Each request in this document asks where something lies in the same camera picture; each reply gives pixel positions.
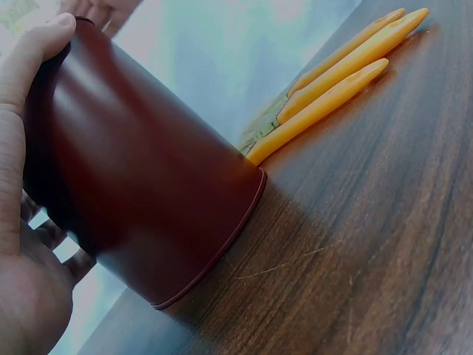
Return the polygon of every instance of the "dark wood surface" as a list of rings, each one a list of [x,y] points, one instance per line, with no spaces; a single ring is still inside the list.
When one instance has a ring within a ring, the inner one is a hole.
[[[364,0],[312,64],[402,6],[431,13],[264,164],[214,270],[164,312],[126,291],[82,354],[473,353],[473,1]]]

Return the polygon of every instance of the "upside-down cup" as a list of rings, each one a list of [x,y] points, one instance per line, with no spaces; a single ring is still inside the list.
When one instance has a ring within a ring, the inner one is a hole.
[[[24,189],[155,308],[184,295],[255,209],[266,174],[83,18],[24,110]]]

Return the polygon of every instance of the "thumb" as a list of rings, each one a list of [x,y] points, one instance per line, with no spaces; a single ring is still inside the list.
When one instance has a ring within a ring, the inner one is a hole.
[[[19,231],[25,142],[24,100],[41,63],[58,54],[75,31],[69,13],[26,32],[0,58],[0,251],[18,241],[3,240]]]

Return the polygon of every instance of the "hand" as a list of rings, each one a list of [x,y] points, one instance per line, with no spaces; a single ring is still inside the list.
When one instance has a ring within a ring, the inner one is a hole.
[[[24,100],[41,62],[75,31],[68,13],[26,33],[0,58],[0,352],[47,354],[67,327],[72,289],[95,261],[78,251],[61,264],[52,250],[66,237],[51,221],[27,222],[39,208],[22,196]]]
[[[141,0],[61,0],[60,12],[87,17],[112,38],[140,3]]]

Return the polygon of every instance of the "blurry background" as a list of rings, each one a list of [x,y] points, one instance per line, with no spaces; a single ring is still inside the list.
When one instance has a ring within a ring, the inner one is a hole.
[[[236,143],[258,109],[293,80],[360,2],[143,0],[114,41]],[[0,0],[0,53],[56,10],[56,0]],[[67,239],[55,253],[65,260],[76,249]],[[76,354],[124,289],[94,267],[75,289],[71,323],[51,354]]]

